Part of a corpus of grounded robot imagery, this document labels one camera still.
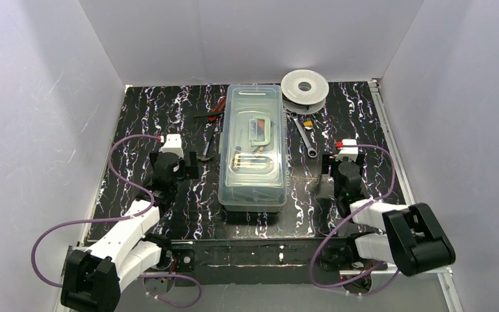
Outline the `black yellow handle screwdriver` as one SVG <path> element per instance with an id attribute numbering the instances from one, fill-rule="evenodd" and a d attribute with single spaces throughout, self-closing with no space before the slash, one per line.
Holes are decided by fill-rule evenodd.
<path id="1" fill-rule="evenodd" d="M 235 152 L 234 152 L 234 155 L 233 155 L 233 160 L 232 160 L 232 163 L 231 163 L 231 166 L 232 166 L 232 169 L 233 170 L 238 170 L 241 168 L 241 155 L 242 153 L 242 148 L 240 146 L 237 146 L 235 148 Z"/>

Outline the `translucent lid green toolbox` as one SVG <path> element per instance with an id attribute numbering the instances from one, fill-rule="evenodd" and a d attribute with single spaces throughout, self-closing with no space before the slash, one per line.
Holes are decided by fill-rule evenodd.
<path id="1" fill-rule="evenodd" d="M 264 134 L 250 130 L 265 120 Z M 233 170 L 235 148 L 241 168 Z M 220 135 L 218 201 L 227 211 L 278 213 L 287 202 L 287 130 L 281 90 L 274 84 L 232 84 L 227 89 Z"/>

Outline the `black hex key set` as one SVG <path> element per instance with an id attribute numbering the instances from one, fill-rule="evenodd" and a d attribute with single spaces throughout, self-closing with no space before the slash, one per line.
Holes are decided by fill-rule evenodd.
<path id="1" fill-rule="evenodd" d="M 264 134 L 264 128 L 265 120 L 263 119 L 254 119 L 250 122 L 250 130 L 256 137 Z"/>

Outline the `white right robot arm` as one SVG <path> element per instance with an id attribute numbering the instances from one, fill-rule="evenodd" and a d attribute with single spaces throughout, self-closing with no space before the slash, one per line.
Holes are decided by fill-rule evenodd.
<path id="1" fill-rule="evenodd" d="M 337 211 L 351 225 L 369 228 L 364 233 L 332 239 L 316 260 L 326 271 L 356 262 L 392 263 L 405 276 L 451 265 L 456 254 L 430 206 L 395 205 L 371 200 L 365 189 L 364 156 L 322 156 L 322 173 L 333 178 Z M 308 265 L 320 246 L 318 239 L 261 242 L 214 242 L 201 247 L 199 265 L 218 267 Z"/>

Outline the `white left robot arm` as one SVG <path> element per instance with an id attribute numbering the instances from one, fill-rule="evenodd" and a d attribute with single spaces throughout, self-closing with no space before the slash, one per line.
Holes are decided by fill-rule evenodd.
<path id="1" fill-rule="evenodd" d="M 160 260 L 162 246 L 145 238 L 172 206 L 185 160 L 173 152 L 149 156 L 152 173 L 131 204 L 132 218 L 116 223 L 87 250 L 66 259 L 60 303 L 76 311 L 114 311 L 122 291 Z"/>

